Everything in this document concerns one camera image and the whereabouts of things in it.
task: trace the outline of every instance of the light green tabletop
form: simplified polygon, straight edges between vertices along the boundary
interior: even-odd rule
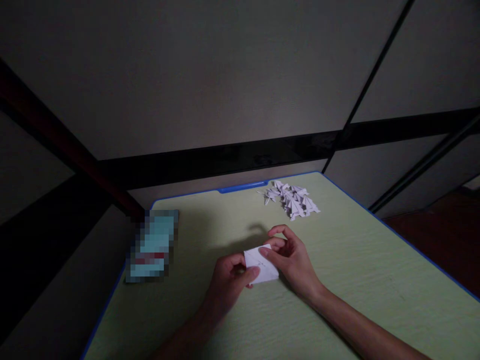
[[[85,358],[145,358],[198,308],[218,257],[288,224],[320,280],[357,310],[433,359],[480,359],[479,302],[320,173],[281,181],[307,188],[321,212],[290,222],[278,200],[264,205],[262,188],[157,201],[154,210],[179,210],[170,274],[120,282]],[[201,356],[356,359],[280,280],[245,289]]]

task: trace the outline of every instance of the wooden floor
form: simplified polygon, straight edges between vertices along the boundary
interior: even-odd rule
[[[478,191],[455,191],[426,210],[384,221],[480,298]]]

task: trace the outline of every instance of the white paper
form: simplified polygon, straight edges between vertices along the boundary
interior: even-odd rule
[[[303,218],[310,216],[312,212],[320,212],[312,199],[307,197],[309,193],[304,187],[289,185],[287,183],[284,184],[281,181],[274,180],[273,187],[265,189],[265,192],[257,191],[257,193],[264,197],[265,205],[267,205],[270,200],[276,203],[276,197],[280,197],[280,202],[290,217],[290,221],[294,221],[297,216]]]
[[[259,253],[260,248],[272,249],[270,244],[266,244],[243,252],[247,269],[253,266],[260,268],[260,274],[258,274],[257,278],[250,284],[264,283],[279,278],[279,271],[270,261]]]

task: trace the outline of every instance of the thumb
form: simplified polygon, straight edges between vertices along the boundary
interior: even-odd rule
[[[283,270],[285,268],[285,265],[287,264],[287,258],[276,253],[273,250],[270,250],[267,247],[261,247],[258,249],[258,252],[269,262],[271,262],[273,265],[275,265],[277,268],[280,270]]]
[[[260,274],[260,268],[258,266],[249,267],[243,274],[241,274],[237,279],[236,283],[240,289],[243,289],[253,280],[257,278]]]

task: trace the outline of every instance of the left hand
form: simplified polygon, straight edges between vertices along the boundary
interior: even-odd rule
[[[223,256],[216,261],[210,286],[200,307],[204,319],[218,325],[233,308],[242,290],[260,274],[257,266],[245,270],[245,258],[242,253]]]

